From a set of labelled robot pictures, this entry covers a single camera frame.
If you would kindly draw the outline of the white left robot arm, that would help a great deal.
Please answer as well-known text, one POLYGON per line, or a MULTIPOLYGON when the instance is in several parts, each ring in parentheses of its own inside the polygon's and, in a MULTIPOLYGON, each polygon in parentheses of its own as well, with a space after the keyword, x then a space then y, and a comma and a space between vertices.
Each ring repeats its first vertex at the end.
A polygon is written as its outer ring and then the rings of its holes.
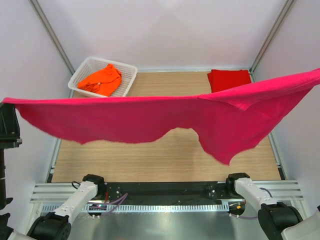
MULTIPOLYGON (((4 150, 17 148, 22 144, 20 126, 13 104, 0 104, 0 209, 13 201, 6 196, 4 150)), ((10 214, 0 216, 0 238, 2 240, 66 240, 72 224, 92 199, 101 200, 106 194, 104 178, 88 174, 76 191, 56 210, 38 217, 26 234, 19 233, 8 226, 10 214)))

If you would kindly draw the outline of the magenta pink t-shirt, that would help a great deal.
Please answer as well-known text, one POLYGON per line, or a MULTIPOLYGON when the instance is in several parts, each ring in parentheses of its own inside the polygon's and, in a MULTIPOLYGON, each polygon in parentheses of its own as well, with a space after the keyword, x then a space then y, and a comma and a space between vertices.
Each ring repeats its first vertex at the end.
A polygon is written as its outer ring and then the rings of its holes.
POLYGON ((173 129, 192 129, 202 149, 228 165, 255 148, 319 83, 315 69, 191 96, 6 97, 3 102, 41 131, 80 144, 150 143, 173 129))

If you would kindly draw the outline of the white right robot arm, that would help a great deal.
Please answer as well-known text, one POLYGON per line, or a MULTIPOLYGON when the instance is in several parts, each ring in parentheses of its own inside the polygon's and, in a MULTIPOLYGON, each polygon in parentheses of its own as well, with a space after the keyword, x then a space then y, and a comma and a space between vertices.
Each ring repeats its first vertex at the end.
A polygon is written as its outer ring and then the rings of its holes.
POLYGON ((318 240, 320 211, 303 219, 293 206, 267 196, 246 173, 229 174, 225 192, 244 198, 257 211, 259 225, 269 240, 318 240))

